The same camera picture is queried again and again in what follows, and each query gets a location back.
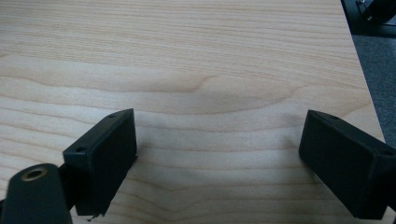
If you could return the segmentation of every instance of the light wood surface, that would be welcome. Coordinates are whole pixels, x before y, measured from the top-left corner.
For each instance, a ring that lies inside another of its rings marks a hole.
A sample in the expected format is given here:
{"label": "light wood surface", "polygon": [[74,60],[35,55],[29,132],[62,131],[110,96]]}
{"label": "light wood surface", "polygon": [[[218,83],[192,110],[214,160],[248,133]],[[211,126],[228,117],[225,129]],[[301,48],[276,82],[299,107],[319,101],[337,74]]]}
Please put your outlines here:
{"label": "light wood surface", "polygon": [[92,223],[393,219],[354,219],[298,157],[307,109],[382,139],[338,0],[0,1],[1,197],[130,107],[139,160]]}

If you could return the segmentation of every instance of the floor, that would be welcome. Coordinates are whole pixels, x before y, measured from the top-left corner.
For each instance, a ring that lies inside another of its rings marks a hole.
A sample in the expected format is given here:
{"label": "floor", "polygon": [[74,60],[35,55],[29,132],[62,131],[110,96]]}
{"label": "floor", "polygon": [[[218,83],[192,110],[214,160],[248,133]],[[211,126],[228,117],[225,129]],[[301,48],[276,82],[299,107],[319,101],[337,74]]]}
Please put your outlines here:
{"label": "floor", "polygon": [[396,148],[396,38],[353,35],[385,141]]}

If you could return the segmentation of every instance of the screw hole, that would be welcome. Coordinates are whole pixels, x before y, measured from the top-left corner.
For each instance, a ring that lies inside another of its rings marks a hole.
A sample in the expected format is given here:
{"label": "screw hole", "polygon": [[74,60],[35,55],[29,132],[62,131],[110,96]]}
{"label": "screw hole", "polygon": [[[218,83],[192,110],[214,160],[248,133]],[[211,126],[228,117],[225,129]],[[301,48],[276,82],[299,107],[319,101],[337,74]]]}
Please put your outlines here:
{"label": "screw hole", "polygon": [[47,170],[44,167],[38,167],[24,173],[21,179],[23,181],[33,181],[33,180],[37,180],[38,178],[46,174],[47,174]]}
{"label": "screw hole", "polygon": [[78,147],[78,148],[76,148],[76,152],[82,152],[82,151],[85,151],[87,148],[85,148],[85,147]]}

